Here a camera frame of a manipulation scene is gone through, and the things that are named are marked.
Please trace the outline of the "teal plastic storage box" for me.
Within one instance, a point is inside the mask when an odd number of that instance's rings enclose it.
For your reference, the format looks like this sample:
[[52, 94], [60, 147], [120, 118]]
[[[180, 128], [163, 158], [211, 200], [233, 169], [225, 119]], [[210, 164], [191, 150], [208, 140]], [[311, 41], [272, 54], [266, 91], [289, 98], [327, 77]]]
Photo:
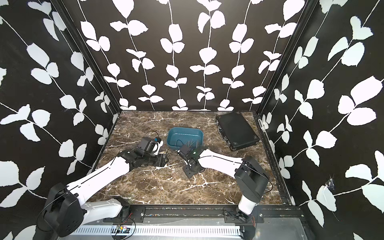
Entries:
[[177, 151], [191, 139], [200, 139], [202, 141], [200, 146], [202, 146], [204, 133], [199, 129], [174, 127], [168, 132], [167, 145], [170, 149]]

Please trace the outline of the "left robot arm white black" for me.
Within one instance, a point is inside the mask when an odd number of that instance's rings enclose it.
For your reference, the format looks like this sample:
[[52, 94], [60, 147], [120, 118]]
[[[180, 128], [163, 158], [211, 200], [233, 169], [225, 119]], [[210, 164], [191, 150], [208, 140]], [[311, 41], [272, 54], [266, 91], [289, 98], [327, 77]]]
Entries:
[[56, 184], [50, 189], [44, 208], [38, 214], [40, 231], [54, 231], [66, 237], [80, 226], [102, 219], [121, 219], [131, 215], [130, 204], [120, 196], [103, 202], [89, 202], [99, 190], [128, 172], [147, 166], [164, 167], [169, 159], [165, 153], [140, 156], [133, 150], [120, 152], [108, 164], [70, 184]]

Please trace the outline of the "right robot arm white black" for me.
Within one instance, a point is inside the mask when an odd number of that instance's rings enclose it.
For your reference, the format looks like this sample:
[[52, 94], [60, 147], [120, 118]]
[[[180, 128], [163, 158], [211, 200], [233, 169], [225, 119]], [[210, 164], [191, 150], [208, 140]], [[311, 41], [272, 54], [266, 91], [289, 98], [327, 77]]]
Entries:
[[205, 169], [212, 169], [234, 178], [242, 193], [238, 215], [250, 216], [271, 182], [266, 171], [251, 156], [229, 157], [206, 147], [193, 150], [186, 145], [178, 150], [178, 155], [186, 161], [183, 170], [188, 178]]

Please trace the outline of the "nails heap inside box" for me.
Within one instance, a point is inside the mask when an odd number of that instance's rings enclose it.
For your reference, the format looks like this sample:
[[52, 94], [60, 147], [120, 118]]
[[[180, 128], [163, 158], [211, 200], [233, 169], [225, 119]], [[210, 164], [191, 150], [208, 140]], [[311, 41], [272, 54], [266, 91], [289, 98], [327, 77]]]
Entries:
[[196, 149], [201, 145], [202, 141], [200, 139], [191, 139], [187, 140], [185, 145], [191, 149]]

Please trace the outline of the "black carrying case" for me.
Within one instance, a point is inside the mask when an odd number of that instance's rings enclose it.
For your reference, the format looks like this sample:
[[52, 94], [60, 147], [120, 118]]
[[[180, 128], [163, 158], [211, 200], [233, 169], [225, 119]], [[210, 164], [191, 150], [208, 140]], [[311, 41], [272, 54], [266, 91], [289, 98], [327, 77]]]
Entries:
[[260, 138], [240, 112], [216, 116], [219, 134], [231, 151], [256, 145]]

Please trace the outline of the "white perforated strip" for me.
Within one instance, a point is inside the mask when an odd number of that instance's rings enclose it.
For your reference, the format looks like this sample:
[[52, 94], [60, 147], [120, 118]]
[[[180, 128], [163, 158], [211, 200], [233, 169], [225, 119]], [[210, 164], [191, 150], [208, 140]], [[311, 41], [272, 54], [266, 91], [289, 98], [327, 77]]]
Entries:
[[[72, 236], [113, 236], [117, 226], [87, 225], [71, 233]], [[137, 226], [134, 236], [164, 237], [238, 237], [239, 226]]]

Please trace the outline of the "black front rail base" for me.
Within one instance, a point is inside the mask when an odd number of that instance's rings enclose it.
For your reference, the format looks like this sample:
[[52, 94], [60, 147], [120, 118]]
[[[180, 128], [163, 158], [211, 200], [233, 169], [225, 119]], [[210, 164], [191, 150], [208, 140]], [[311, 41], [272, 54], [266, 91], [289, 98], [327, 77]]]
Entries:
[[220, 219], [236, 225], [264, 223], [267, 219], [298, 219], [305, 222], [299, 207], [257, 205], [250, 215], [241, 213], [237, 205], [130, 205], [123, 216], [143, 223], [150, 218]]

